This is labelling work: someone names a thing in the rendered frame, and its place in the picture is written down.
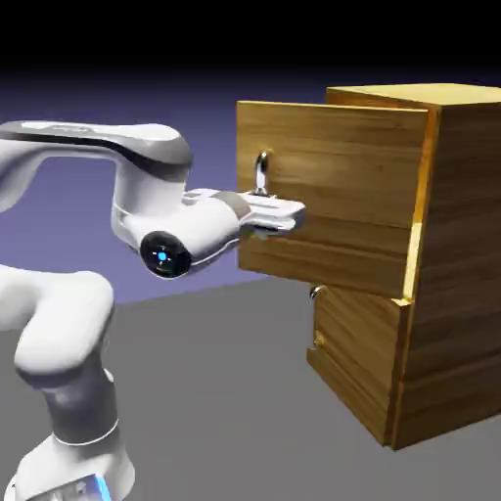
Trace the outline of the light wood cabinet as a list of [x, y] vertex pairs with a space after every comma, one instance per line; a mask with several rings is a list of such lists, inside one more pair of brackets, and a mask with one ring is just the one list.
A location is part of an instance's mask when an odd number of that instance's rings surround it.
[[333, 105], [429, 114], [391, 445], [501, 416], [501, 84], [331, 86]]

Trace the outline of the large wood cabinet door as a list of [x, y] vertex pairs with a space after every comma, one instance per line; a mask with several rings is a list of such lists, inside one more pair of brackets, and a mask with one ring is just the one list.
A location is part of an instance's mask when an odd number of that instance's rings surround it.
[[240, 101], [238, 188], [266, 187], [305, 204], [283, 237], [241, 244], [241, 268], [390, 298], [409, 298], [417, 242], [414, 214], [428, 114], [422, 110]]

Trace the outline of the small wood cabinet door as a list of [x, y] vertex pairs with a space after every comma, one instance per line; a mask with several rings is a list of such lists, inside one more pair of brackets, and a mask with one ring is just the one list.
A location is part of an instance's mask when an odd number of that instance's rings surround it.
[[374, 439], [389, 446], [412, 302], [334, 287], [318, 299], [325, 343], [307, 350], [307, 362]]

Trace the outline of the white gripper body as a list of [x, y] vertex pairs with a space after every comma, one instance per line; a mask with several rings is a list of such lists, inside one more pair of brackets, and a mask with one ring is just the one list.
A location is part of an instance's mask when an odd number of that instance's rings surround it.
[[240, 193], [240, 196], [250, 207], [241, 226], [253, 233], [285, 235], [298, 229], [305, 219], [306, 206], [302, 202], [252, 192]]

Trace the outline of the long silver door handle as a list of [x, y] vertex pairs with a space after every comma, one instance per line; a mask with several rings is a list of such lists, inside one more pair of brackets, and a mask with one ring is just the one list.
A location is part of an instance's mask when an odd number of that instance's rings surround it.
[[254, 190], [253, 193], [256, 196], [270, 198], [272, 194], [269, 192], [267, 187], [268, 182], [268, 169], [271, 153], [267, 150], [261, 151], [254, 164]]

